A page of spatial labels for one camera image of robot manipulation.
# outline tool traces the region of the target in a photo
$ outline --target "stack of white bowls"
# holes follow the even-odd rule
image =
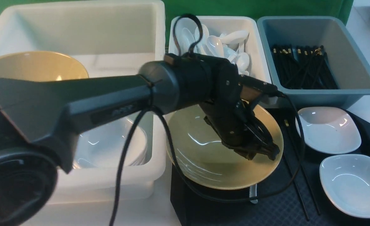
[[[73,162],[75,169],[118,167],[123,145],[133,122],[125,117],[89,130],[80,135]],[[147,137],[140,127],[133,134],[125,158],[125,166],[144,164]]]

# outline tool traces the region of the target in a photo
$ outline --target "black wire loop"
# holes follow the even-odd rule
[[[183,18],[189,18],[189,19],[193,20],[196,23],[196,26],[198,27],[198,30],[199,30],[199,39],[189,46],[188,53],[190,55],[193,54],[193,50],[194,50],[195,46],[198,43],[201,42],[202,37],[203,37],[202,23],[200,22],[198,17],[196,17],[195,15],[190,14],[190,13],[185,13],[185,14],[182,14],[181,16],[179,16],[178,19],[174,23],[174,27],[172,28],[172,37],[174,38],[174,43],[175,43],[175,46],[177,47],[177,50],[178,50],[178,56],[181,56],[181,46],[179,45],[178,38],[177,38],[177,35],[175,33],[175,30],[176,30],[178,21],[183,19]]]

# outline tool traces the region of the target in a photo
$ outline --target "white table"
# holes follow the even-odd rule
[[[355,0],[347,23],[354,40],[370,63],[370,0]],[[349,110],[370,122],[370,96],[365,96]],[[123,201],[119,205],[116,225],[179,226],[170,203],[171,164],[156,181],[155,193],[149,199]],[[24,226],[106,226],[112,203],[48,205]]]

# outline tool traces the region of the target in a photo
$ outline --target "white bin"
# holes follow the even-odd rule
[[[165,54],[165,9],[159,0],[92,0],[7,8],[0,15],[0,56],[31,50],[73,56],[91,78],[131,75]],[[149,161],[123,169],[121,199],[149,197],[165,169],[165,132],[158,117],[142,120]],[[48,203],[113,200],[116,168],[59,171]]]
[[[251,64],[248,67],[250,76],[257,79],[271,83],[269,68],[267,67],[266,57],[262,42],[259,36],[258,27],[256,22],[248,17],[221,17],[221,16],[198,16],[202,24],[206,25],[209,29],[209,34],[219,37],[220,34],[237,30],[247,30],[249,32],[248,39],[245,41],[245,53],[251,57]],[[171,31],[177,18],[171,21]],[[196,29],[196,24],[191,19],[184,18],[178,21],[175,33],[177,36],[181,34],[183,28],[188,28],[192,33]],[[178,54],[177,48],[170,33],[169,53]]]

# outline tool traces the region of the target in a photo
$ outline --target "black tray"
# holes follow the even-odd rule
[[[295,116],[284,109],[268,109],[279,124],[284,137],[284,156],[294,173],[298,160],[293,146],[300,146],[300,137],[295,128]],[[360,131],[362,144],[352,153],[370,156],[370,123],[349,113]],[[171,203],[182,226],[199,225],[231,225],[231,226],[305,226],[305,225],[365,225],[370,226],[370,219],[360,219],[348,216],[338,210],[324,193],[319,179],[319,165],[330,155],[319,153],[307,147],[303,162],[304,171],[309,183],[300,171],[296,184],[291,185],[283,193],[266,199],[260,199],[258,204],[250,202],[227,204],[212,202],[193,193],[179,178],[172,167]],[[284,161],[281,160],[277,169],[264,181],[258,184],[258,194],[280,189],[291,176]],[[249,189],[221,191],[206,188],[193,183],[199,190],[211,196],[221,198],[248,197]]]

